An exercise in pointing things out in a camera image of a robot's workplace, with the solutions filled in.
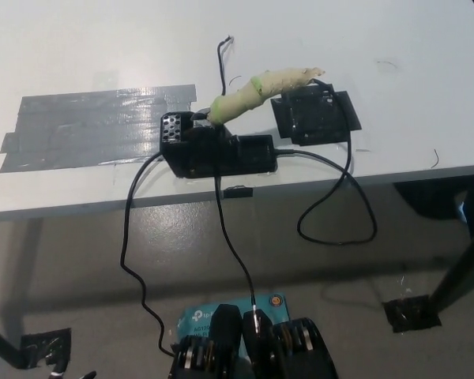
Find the robot left hand black white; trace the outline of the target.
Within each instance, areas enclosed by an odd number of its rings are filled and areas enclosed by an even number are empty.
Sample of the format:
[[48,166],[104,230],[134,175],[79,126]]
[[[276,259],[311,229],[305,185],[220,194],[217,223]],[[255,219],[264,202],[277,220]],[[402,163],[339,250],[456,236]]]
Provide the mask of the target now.
[[[49,379],[63,379],[65,375],[66,370],[64,370],[61,366],[56,366],[50,373]],[[83,376],[81,376],[79,379],[94,379],[96,377],[96,371],[91,371]]]

